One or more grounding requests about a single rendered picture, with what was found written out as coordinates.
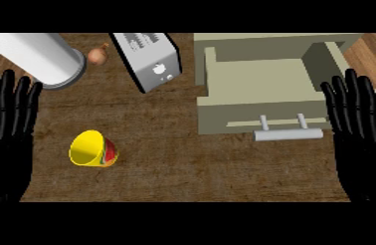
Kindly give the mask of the olive green cabinet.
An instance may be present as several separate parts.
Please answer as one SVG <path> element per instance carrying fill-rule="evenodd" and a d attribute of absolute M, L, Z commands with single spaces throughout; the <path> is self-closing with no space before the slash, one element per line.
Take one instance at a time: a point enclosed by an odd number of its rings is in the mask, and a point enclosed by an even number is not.
<path fill-rule="evenodd" d="M 340 53 L 361 33 L 194 33 L 194 84 L 205 84 L 203 49 L 215 49 L 221 62 L 298 59 L 314 43 L 332 42 Z"/>

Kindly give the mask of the yellow cup with red print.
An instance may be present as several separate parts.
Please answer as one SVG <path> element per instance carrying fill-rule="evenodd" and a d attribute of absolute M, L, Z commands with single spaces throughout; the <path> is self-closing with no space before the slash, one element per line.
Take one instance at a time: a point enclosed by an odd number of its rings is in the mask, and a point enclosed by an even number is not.
<path fill-rule="evenodd" d="M 112 141 L 97 130 L 85 130 L 75 137 L 69 147 L 69 159 L 73 164 L 90 167 L 109 167 L 119 157 Z"/>

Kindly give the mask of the grey toaster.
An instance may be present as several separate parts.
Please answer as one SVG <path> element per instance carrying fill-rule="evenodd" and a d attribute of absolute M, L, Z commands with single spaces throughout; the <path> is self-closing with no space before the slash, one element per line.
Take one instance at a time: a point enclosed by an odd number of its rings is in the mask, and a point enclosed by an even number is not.
<path fill-rule="evenodd" d="M 166 33 L 110 33 L 128 73 L 141 93 L 183 73 L 180 48 Z"/>

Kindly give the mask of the brown onion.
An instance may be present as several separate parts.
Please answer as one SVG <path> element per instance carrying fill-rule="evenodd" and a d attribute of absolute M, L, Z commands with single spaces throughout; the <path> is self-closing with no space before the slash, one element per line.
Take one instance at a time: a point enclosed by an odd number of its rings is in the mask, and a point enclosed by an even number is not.
<path fill-rule="evenodd" d="M 99 48 L 94 48 L 90 53 L 88 53 L 88 62 L 96 65 L 96 66 L 102 66 L 106 62 L 107 62 L 107 47 L 109 44 L 104 43 Z"/>

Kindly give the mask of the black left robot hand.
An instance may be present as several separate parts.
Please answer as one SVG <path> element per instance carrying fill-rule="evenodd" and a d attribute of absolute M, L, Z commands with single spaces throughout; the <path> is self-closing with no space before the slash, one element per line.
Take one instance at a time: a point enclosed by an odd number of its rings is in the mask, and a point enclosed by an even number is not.
<path fill-rule="evenodd" d="M 0 77 L 0 203 L 20 201 L 32 175 L 34 125 L 40 82 L 23 76 L 15 81 L 15 71 Z"/>

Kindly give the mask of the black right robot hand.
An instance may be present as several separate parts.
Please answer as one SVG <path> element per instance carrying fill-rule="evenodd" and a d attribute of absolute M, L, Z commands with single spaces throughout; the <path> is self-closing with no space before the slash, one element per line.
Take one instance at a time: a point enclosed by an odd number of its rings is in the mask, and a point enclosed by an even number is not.
<path fill-rule="evenodd" d="M 339 182 L 349 201 L 376 201 L 376 92 L 370 79 L 345 70 L 345 79 L 320 84 L 333 131 Z"/>

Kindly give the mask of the olive green open drawer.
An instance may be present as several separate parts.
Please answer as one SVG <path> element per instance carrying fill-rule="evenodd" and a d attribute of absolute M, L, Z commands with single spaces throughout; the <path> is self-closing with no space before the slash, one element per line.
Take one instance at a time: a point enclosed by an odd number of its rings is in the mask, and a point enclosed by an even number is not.
<path fill-rule="evenodd" d="M 299 127 L 329 129 L 320 84 L 348 68 L 337 44 L 314 43 L 292 59 L 221 62 L 214 47 L 203 49 L 206 95 L 196 99 L 197 132 L 243 133 Z"/>

